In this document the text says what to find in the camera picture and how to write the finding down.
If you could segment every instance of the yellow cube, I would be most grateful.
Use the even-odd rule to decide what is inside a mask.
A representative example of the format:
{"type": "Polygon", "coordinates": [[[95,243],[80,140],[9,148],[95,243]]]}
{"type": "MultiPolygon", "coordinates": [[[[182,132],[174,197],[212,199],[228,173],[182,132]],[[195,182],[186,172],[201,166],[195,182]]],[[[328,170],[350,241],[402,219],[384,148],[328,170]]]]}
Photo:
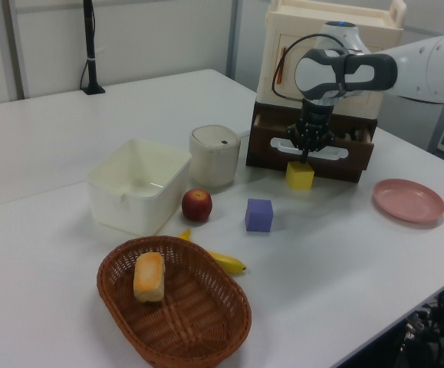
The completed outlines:
{"type": "Polygon", "coordinates": [[[286,168],[285,179],[293,190],[310,189],[314,180],[314,170],[308,163],[290,161],[286,168]]]}

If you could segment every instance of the table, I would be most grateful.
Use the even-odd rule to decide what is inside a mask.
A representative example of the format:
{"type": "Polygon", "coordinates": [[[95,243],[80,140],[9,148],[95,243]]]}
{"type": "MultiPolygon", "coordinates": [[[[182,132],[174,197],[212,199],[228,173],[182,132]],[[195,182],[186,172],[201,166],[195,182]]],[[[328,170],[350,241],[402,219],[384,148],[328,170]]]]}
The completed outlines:
{"type": "MultiPolygon", "coordinates": [[[[248,265],[248,339],[221,367],[336,366],[444,288],[444,218],[384,215],[373,186],[411,179],[444,199],[444,162],[377,129],[359,183],[315,178],[291,191],[283,172],[245,166],[255,94],[215,71],[0,105],[0,366],[147,366],[96,288],[99,264],[134,238],[91,217],[84,177],[132,136],[187,148],[192,128],[238,131],[235,181],[212,191],[192,240],[248,265]],[[270,233],[247,233],[247,198],[270,199],[270,233]]],[[[190,226],[180,211],[159,234],[190,226]]]]}

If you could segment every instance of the purple cube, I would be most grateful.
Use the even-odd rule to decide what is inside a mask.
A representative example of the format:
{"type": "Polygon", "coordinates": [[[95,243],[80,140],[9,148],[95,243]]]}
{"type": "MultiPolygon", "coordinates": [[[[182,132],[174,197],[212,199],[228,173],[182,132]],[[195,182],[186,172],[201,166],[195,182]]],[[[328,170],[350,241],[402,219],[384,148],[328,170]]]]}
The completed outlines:
{"type": "Polygon", "coordinates": [[[248,232],[269,232],[273,221],[273,206],[268,199],[247,200],[245,229],[248,232]]]}

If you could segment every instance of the brown basket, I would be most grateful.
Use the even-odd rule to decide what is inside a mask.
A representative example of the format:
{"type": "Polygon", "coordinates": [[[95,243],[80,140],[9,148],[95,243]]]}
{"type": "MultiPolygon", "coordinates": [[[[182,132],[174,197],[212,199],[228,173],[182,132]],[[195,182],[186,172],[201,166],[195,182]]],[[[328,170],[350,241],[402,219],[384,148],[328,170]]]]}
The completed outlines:
{"type": "Polygon", "coordinates": [[[251,308],[240,286],[198,245],[171,236],[127,241],[102,262],[97,287],[136,351],[154,367],[216,366],[244,342],[251,308]],[[158,251],[165,260],[162,301],[133,294],[136,259],[158,251]]]}

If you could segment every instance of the yellow banana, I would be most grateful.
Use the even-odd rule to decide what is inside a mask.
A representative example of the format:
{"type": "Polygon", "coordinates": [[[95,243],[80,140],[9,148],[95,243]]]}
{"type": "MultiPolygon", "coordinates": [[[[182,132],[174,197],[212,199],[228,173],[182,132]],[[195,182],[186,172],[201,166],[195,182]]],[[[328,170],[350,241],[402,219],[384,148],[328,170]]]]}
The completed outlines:
{"type": "MultiPolygon", "coordinates": [[[[182,234],[177,235],[178,238],[191,241],[189,235],[191,234],[191,229],[187,229],[182,234]]],[[[215,253],[214,251],[207,251],[218,263],[223,267],[225,271],[229,274],[241,274],[246,266],[237,258],[230,257],[228,255],[221,255],[219,253],[215,253]]]]}

